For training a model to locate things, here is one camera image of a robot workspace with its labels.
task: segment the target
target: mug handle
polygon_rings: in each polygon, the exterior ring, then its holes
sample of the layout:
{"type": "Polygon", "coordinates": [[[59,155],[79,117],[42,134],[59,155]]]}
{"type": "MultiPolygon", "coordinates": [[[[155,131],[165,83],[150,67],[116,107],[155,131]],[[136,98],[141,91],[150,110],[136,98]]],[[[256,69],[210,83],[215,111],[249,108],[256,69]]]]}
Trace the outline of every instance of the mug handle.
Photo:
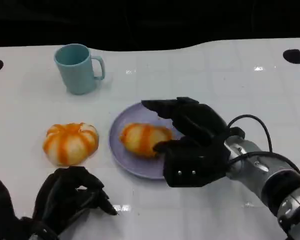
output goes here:
{"type": "Polygon", "coordinates": [[[104,62],[104,60],[100,56],[91,56],[91,58],[97,60],[100,63],[100,65],[101,65],[102,76],[95,76],[94,79],[95,80],[103,80],[105,78],[105,76],[106,76],[106,68],[105,68],[105,62],[104,62]]]}

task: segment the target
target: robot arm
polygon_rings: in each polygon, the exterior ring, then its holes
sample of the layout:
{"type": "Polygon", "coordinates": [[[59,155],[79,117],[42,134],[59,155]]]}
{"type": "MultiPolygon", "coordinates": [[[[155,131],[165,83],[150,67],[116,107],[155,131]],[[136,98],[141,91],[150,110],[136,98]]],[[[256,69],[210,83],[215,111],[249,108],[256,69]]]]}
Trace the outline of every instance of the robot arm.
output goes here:
{"type": "Polygon", "coordinates": [[[144,107],[165,119],[185,135],[159,143],[154,149],[165,155],[164,177],[171,187],[202,187],[220,178],[240,181],[277,217],[290,239],[300,240],[300,171],[286,157],[262,151],[245,140],[238,127],[230,128],[212,108],[188,97],[144,100],[144,107]]]}

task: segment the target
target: black background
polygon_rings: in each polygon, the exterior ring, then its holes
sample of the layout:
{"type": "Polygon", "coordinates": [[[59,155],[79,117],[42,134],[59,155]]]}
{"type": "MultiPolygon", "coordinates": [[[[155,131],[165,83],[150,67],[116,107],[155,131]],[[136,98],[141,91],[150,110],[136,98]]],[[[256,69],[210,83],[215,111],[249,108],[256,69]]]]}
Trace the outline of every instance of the black background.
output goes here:
{"type": "Polygon", "coordinates": [[[0,46],[167,50],[300,37],[300,0],[0,0],[0,46]]]}

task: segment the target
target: table surface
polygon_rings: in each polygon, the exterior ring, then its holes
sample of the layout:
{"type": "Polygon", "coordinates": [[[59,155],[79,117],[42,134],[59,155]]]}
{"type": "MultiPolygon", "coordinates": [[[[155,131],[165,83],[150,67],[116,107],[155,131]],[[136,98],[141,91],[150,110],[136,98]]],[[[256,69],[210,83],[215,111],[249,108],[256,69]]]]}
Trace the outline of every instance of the table surface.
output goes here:
{"type": "MultiPolygon", "coordinates": [[[[300,168],[300,64],[283,58],[285,50],[300,49],[300,38],[215,41],[167,51],[92,49],[105,61],[106,78],[81,96],[66,92],[53,61],[59,47],[0,47],[0,179],[18,217],[31,216],[42,183],[56,169],[42,150],[46,130],[85,122],[97,128],[100,145],[82,165],[102,180],[121,212],[90,212],[63,239],[285,239],[276,218],[241,183],[223,178],[203,188],[169,188],[140,179],[113,161],[108,136],[115,117],[140,100],[189,96],[226,121],[259,116],[274,152],[300,168]]],[[[99,70],[97,63],[93,67],[99,70]]],[[[238,125],[267,150],[257,123],[238,125]]]]}

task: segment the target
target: bread roll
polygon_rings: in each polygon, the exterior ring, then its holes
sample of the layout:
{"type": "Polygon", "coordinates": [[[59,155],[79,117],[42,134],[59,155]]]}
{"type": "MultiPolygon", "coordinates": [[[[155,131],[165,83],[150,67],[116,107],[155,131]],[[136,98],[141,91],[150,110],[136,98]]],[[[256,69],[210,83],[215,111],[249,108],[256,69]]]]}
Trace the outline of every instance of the bread roll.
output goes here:
{"type": "Polygon", "coordinates": [[[156,156],[153,147],[172,138],[171,130],[164,126],[130,123],[122,130],[120,141],[128,151],[145,158],[153,158],[156,156]]]}
{"type": "Polygon", "coordinates": [[[77,165],[98,149],[97,130],[89,124],[55,124],[46,132],[43,150],[51,162],[61,166],[77,165]]]}

